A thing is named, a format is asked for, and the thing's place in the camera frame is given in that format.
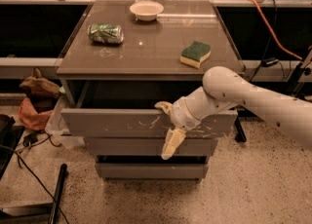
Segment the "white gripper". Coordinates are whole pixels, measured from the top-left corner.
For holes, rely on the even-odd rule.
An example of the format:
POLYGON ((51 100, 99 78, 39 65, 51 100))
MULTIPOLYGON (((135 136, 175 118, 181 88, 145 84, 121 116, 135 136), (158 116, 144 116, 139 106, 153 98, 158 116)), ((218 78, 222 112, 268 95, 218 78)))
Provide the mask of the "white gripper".
POLYGON ((201 121, 195 118, 187 107, 185 97, 181 97, 174 104, 167 101, 159 101, 154 107, 162 110, 165 114, 170 114, 170 120, 175 128, 169 129, 166 134, 165 143, 161 157, 168 160, 183 142, 186 132, 196 128, 201 121))

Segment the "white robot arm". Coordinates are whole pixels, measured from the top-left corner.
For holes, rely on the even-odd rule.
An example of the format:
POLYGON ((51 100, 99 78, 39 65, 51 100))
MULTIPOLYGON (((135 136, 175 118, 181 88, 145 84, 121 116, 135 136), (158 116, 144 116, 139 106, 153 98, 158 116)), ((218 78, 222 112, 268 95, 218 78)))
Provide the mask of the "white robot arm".
POLYGON ((186 134, 203 119, 240 105, 271 127, 312 147, 312 103, 255 86, 234 71, 216 66, 203 76, 203 86, 173 103, 160 101, 155 107, 169 115, 175 126, 166 134, 161 157, 168 160, 186 134))

